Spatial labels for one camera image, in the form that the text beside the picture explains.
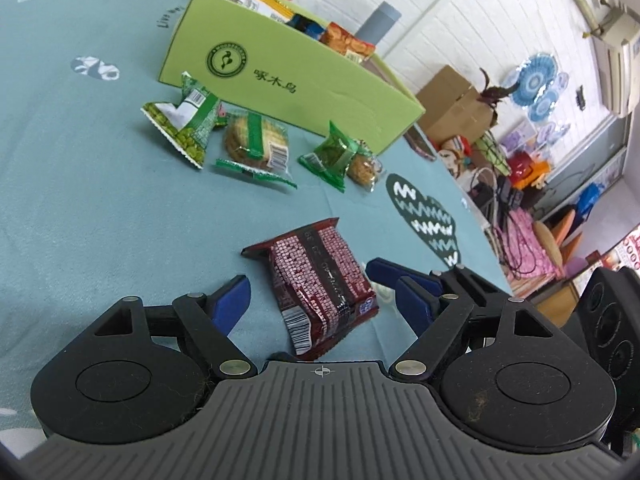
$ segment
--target light green cardboard box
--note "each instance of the light green cardboard box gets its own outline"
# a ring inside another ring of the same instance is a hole
[[[160,81],[180,86],[180,74],[187,70],[222,100],[322,136],[332,120],[380,153],[424,109],[380,58],[367,65],[378,75],[239,4],[191,0],[174,31]]]

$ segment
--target circular bird logo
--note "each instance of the circular bird logo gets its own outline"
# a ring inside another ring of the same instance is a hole
[[[246,50],[237,43],[219,43],[207,55],[207,68],[217,77],[233,77],[244,70]]]

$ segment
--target red snack package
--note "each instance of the red snack package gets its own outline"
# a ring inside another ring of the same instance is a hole
[[[273,290],[298,358],[313,361],[378,312],[376,293],[328,218],[246,247],[268,258]]]

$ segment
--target green pea snack bag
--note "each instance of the green pea snack bag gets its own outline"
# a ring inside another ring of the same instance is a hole
[[[217,159],[217,167],[298,188],[289,174],[289,137],[282,124],[255,112],[230,113],[224,142],[229,158]]]
[[[329,136],[311,153],[300,156],[298,162],[344,193],[344,175],[357,152],[358,143],[330,121]]]
[[[209,134],[218,119],[220,99],[182,72],[182,102],[178,107],[172,103],[147,103],[141,110],[176,150],[202,169]]]

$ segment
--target white brick wall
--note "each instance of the white brick wall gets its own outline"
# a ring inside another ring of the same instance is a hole
[[[355,31],[382,0],[295,0],[311,12]],[[571,76],[552,115],[570,122],[570,134],[556,145],[561,160],[607,116],[586,22],[572,0],[386,0],[402,12],[378,52],[405,84],[417,92],[444,65],[451,64],[477,87],[479,67],[499,83],[511,68],[537,52],[554,54]],[[584,86],[587,109],[578,110],[575,90]],[[524,116],[505,103],[498,109],[499,138]]]

